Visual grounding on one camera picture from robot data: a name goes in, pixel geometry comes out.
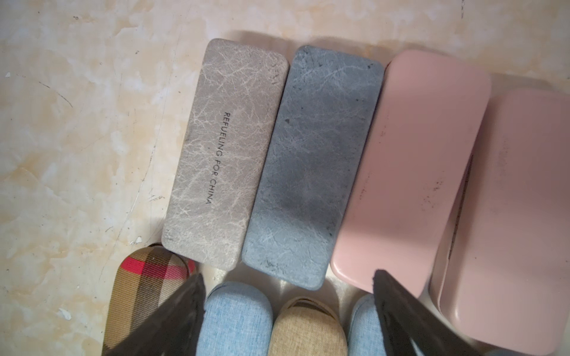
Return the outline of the blue case with white sunglasses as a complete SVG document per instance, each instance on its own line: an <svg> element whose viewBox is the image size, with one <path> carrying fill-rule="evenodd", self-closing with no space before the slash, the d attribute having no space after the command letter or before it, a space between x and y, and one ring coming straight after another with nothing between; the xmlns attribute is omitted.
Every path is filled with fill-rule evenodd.
<svg viewBox="0 0 570 356"><path fill-rule="evenodd" d="M224 282L212 289L197 343L197 355L267 355L273 309L254 286Z"/></svg>

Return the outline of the beige case with dark glasses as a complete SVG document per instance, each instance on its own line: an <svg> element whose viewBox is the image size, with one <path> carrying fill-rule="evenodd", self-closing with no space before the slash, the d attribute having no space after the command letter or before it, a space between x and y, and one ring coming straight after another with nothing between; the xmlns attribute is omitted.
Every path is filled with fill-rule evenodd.
<svg viewBox="0 0 570 356"><path fill-rule="evenodd" d="M130 253L114 280L102 354L127 338L195 272L193 260L160 243Z"/></svg>

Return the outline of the teal-lined glasses case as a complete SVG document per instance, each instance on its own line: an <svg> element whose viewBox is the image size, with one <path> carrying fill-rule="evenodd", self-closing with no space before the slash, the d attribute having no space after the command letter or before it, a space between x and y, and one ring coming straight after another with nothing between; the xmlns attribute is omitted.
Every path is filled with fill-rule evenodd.
<svg viewBox="0 0 570 356"><path fill-rule="evenodd" d="M163 226L168 250L224 271L239 263L288 71L276 52L207 45Z"/></svg>

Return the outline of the small pink glasses case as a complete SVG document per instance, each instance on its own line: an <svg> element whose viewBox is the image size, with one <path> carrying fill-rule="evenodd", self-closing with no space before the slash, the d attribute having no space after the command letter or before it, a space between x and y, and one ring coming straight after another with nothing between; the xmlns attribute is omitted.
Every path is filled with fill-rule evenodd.
<svg viewBox="0 0 570 356"><path fill-rule="evenodd" d="M430 296L469 338L530 355L569 318L569 96L517 89L488 104Z"/></svg>

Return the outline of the teal grey case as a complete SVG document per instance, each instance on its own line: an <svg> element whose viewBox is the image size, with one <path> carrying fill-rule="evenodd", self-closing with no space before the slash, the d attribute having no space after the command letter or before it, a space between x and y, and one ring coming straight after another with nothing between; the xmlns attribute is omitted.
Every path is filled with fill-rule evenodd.
<svg viewBox="0 0 570 356"><path fill-rule="evenodd" d="M297 50L243 244L246 265L303 289L322 287L383 76L372 59Z"/></svg>

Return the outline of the blue case with pink glasses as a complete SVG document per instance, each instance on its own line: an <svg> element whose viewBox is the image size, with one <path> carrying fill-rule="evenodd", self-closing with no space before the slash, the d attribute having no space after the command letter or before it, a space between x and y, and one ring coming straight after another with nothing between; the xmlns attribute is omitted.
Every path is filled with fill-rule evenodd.
<svg viewBox="0 0 570 356"><path fill-rule="evenodd" d="M373 295L363 296L353 307L347 345L348 355L387 355Z"/></svg>

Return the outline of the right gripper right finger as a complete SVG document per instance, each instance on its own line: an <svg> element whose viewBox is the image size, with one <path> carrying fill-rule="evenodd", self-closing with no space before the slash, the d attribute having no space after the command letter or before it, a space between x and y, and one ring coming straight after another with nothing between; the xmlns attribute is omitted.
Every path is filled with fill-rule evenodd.
<svg viewBox="0 0 570 356"><path fill-rule="evenodd" d="M388 271L377 270L373 295L387 355L478 355Z"/></svg>

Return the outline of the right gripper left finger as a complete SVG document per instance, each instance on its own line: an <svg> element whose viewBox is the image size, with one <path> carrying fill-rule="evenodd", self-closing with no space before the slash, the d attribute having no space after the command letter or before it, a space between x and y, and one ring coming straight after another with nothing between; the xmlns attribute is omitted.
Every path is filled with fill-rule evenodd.
<svg viewBox="0 0 570 356"><path fill-rule="evenodd" d="M203 276L191 276L109 355L195 355L205 314Z"/></svg>

